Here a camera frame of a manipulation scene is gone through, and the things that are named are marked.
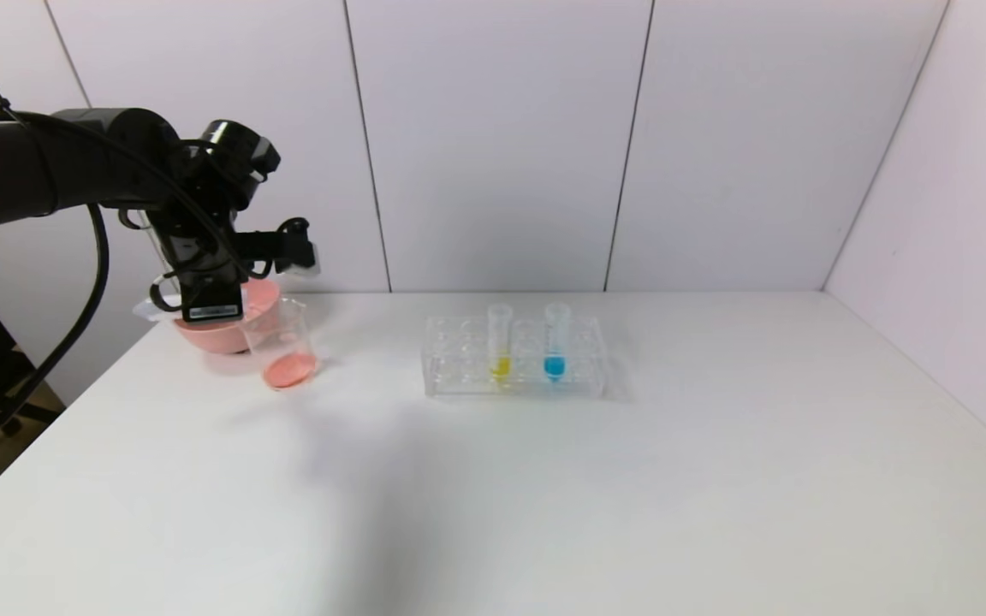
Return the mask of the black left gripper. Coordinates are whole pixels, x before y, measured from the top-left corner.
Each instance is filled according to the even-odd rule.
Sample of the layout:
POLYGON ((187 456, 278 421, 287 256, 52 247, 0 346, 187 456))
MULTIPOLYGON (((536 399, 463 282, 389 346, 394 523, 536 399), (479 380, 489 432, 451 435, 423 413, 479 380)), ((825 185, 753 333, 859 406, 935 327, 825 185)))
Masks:
POLYGON ((179 298, 161 299, 162 311, 174 312, 184 323, 227 323, 244 317, 241 275, 226 250, 207 238, 161 234, 162 256, 169 272, 162 280, 176 281, 179 298))

